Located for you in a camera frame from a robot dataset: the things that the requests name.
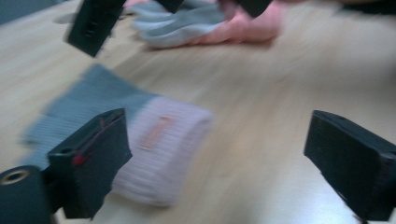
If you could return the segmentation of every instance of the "wooden table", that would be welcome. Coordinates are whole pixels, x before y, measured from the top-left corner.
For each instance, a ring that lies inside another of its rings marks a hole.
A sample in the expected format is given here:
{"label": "wooden table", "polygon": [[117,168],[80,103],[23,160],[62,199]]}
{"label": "wooden table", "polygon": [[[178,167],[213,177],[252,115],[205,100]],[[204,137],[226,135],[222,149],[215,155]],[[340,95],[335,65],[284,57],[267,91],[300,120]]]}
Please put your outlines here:
{"label": "wooden table", "polygon": [[396,143],[395,21],[304,3],[287,8],[282,36],[270,48],[150,50],[127,18],[92,59],[64,43],[68,26],[54,22],[77,5],[0,26],[0,170],[31,150],[21,133],[40,111],[102,63],[146,91],[207,108],[215,119],[178,206],[159,209],[110,194],[92,223],[357,223],[304,157],[304,142],[319,109]]}

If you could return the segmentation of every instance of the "folded cloth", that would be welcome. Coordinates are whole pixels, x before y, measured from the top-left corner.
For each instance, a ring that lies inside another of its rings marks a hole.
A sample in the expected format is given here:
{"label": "folded cloth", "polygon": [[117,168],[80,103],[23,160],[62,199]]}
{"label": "folded cloth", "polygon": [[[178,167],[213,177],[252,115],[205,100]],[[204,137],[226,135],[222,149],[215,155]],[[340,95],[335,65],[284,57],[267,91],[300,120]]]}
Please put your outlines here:
{"label": "folded cloth", "polygon": [[211,114],[139,90],[99,64],[26,130],[22,140],[34,150],[22,163],[47,168],[51,149],[97,114],[120,107],[125,108],[134,156],[114,179],[115,191],[141,203],[175,204],[193,154],[208,131]]}
{"label": "folded cloth", "polygon": [[230,21],[225,20],[215,3],[189,1],[194,4],[190,3],[191,7],[176,14],[167,14],[161,6],[154,7],[150,2],[137,4],[136,11],[143,13],[137,13],[133,27],[143,40],[156,48],[224,42],[261,43],[275,39],[280,33],[283,6],[277,1],[255,19],[240,7]]}

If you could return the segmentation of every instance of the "table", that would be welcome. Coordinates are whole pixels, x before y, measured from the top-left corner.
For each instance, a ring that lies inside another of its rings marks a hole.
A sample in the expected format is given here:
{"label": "table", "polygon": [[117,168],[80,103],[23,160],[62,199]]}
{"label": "table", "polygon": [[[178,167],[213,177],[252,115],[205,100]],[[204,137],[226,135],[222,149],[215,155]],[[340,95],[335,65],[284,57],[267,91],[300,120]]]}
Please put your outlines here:
{"label": "table", "polygon": [[92,223],[357,223],[303,155],[304,142],[318,109],[396,143],[395,21],[307,2],[287,7],[271,47],[152,50],[127,18],[92,59],[67,45],[68,25],[55,22],[77,6],[69,1],[0,26],[1,170],[28,153],[21,133],[45,106],[101,63],[146,91],[207,108],[215,119],[177,206],[109,194]]}

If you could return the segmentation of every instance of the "lavender cloth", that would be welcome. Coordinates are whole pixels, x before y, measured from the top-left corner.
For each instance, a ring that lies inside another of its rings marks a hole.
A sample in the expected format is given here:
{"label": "lavender cloth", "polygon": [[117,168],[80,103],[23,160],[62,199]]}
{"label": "lavender cloth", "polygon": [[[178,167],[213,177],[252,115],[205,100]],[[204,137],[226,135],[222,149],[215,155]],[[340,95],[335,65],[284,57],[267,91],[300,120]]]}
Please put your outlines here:
{"label": "lavender cloth", "polygon": [[47,168],[51,149],[97,114],[120,107],[126,111],[134,156],[119,170],[114,191],[141,203],[175,204],[209,130],[210,112],[141,91],[98,64],[26,130],[22,140],[33,151],[22,163]]}

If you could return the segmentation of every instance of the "light wood tabletop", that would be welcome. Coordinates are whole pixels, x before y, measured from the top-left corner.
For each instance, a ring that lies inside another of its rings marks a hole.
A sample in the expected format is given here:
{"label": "light wood tabletop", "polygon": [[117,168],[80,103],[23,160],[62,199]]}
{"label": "light wood tabletop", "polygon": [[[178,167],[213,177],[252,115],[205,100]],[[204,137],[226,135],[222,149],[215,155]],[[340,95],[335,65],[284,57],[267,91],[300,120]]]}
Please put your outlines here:
{"label": "light wood tabletop", "polygon": [[[68,24],[58,19],[77,6],[69,1],[0,26],[1,171],[31,150],[21,133],[45,106],[101,63],[215,118],[177,206],[155,208],[109,194],[92,223],[358,223],[303,155],[304,143],[317,109],[396,144],[395,20],[307,2],[286,8],[272,46],[152,50],[136,38],[128,17],[93,59],[64,42]],[[90,222],[57,216],[60,223]]]}

